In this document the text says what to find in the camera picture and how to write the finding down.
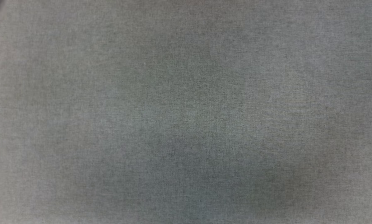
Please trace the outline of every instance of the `gray cloth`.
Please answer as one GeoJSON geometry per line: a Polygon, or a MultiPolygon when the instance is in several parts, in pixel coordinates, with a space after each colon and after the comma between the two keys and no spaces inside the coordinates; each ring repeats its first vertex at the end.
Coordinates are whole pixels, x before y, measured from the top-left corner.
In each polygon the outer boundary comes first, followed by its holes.
{"type": "Polygon", "coordinates": [[[372,0],[7,0],[0,224],[372,224],[372,0]]]}

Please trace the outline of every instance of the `fabric surface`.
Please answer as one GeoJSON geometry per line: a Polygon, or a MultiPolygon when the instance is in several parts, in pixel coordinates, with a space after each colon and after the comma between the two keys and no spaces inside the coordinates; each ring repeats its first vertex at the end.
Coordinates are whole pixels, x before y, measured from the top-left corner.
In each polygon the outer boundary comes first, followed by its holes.
{"type": "Polygon", "coordinates": [[[372,0],[7,0],[0,224],[372,224],[372,0]]]}

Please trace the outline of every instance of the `gray fabric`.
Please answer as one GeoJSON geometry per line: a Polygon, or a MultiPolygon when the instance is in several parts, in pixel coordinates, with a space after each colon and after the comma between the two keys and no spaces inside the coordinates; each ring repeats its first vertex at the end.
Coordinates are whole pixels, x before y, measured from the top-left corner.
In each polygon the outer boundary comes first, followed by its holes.
{"type": "Polygon", "coordinates": [[[7,0],[0,224],[372,224],[372,0],[7,0]]]}

